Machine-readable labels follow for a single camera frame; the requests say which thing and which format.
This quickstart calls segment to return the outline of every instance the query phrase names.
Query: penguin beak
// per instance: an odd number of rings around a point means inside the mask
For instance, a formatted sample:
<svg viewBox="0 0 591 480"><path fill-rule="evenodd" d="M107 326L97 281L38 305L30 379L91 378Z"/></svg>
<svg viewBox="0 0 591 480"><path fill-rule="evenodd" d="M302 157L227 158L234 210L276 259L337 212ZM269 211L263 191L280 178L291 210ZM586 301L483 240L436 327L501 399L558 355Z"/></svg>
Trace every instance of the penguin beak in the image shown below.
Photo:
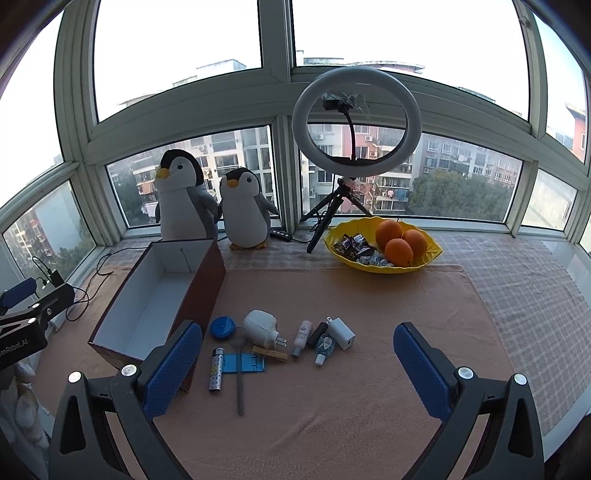
<svg viewBox="0 0 591 480"><path fill-rule="evenodd" d="M168 172L167 168L161 168L160 170L158 170L158 173L156 174L156 178L157 179L167 179L169 175L170 175L170 173Z"/></svg>

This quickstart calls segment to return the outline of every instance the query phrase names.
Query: white bottle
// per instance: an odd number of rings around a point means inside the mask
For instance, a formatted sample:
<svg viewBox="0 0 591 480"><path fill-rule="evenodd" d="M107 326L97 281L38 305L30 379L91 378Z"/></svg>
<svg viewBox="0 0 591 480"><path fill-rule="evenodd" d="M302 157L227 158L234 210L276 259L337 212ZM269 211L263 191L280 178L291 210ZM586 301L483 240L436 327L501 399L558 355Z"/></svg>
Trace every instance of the white bottle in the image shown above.
<svg viewBox="0 0 591 480"><path fill-rule="evenodd" d="M300 325L300 330L298 330L297 335L295 336L294 340L294 350L291 353L293 358L299 358L301 351L306 346L306 342L308 341L308 337L310 336L310 332L312 331L312 322L309 320L304 320Z"/></svg>

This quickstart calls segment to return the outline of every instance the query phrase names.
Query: orange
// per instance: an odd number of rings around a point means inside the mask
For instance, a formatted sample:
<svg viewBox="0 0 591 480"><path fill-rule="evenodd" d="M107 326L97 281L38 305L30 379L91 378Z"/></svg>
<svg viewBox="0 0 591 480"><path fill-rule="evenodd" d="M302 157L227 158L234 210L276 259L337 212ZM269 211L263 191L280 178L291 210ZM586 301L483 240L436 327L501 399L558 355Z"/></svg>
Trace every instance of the orange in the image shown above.
<svg viewBox="0 0 591 480"><path fill-rule="evenodd" d="M405 240L413 249L414 258L420 258L427 252L427 239L418 230L407 230L402 235L402 240Z"/></svg>
<svg viewBox="0 0 591 480"><path fill-rule="evenodd" d="M384 248L384 255L397 267L410 267L413 264L413 249L401 238L392 238Z"/></svg>
<svg viewBox="0 0 591 480"><path fill-rule="evenodd" d="M392 238L402 237L402 227L394 220L384 220L375 229L375 242L384 250Z"/></svg>

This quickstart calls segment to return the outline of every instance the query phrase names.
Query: blue gripper pad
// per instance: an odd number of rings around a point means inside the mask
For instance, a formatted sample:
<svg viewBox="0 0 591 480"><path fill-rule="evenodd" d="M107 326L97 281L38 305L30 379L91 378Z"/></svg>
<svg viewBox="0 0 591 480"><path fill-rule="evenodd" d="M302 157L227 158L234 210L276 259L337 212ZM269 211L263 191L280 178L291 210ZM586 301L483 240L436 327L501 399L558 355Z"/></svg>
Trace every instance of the blue gripper pad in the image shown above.
<svg viewBox="0 0 591 480"><path fill-rule="evenodd" d="M452 413L447 383L409 330L402 324L394 330L394 352L429 416L443 422L447 421Z"/></svg>
<svg viewBox="0 0 591 480"><path fill-rule="evenodd" d="M142 408L148 420L166 412L199 355L201 341L201 328L196 323L192 323L155 369L144 388Z"/></svg>
<svg viewBox="0 0 591 480"><path fill-rule="evenodd" d="M28 278L18 285L15 285L10 290L2 294L1 305L7 309L11 309L21 303L27 297L30 297L37 290L37 282L34 278Z"/></svg>

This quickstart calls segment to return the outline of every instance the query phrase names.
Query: small bottle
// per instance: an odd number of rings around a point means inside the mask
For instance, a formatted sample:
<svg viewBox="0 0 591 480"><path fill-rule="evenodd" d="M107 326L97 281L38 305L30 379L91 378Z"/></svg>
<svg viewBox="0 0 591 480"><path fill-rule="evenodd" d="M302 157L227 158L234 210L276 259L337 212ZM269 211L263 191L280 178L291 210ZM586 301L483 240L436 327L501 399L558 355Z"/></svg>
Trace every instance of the small bottle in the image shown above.
<svg viewBox="0 0 591 480"><path fill-rule="evenodd" d="M316 362L317 367L322 367L324 360L335 350L335 341L329 335L321 335L316 344Z"/></svg>
<svg viewBox="0 0 591 480"><path fill-rule="evenodd" d="M310 348L316 348L316 344L318 343L318 339L320 338L320 335L324 334L324 332L326 332L326 330L328 330L328 327L329 327L328 323L320 322L318 327L316 327L316 330L314 330L314 333L312 333L312 335L310 335L310 337L308 338L306 345L309 346Z"/></svg>
<svg viewBox="0 0 591 480"><path fill-rule="evenodd" d="M294 349L291 353L293 358L299 358L301 351L306 346L306 341L310 336L312 331L312 322L309 320L304 320L300 325L300 330L298 330L297 335L295 336L294 340Z"/></svg>

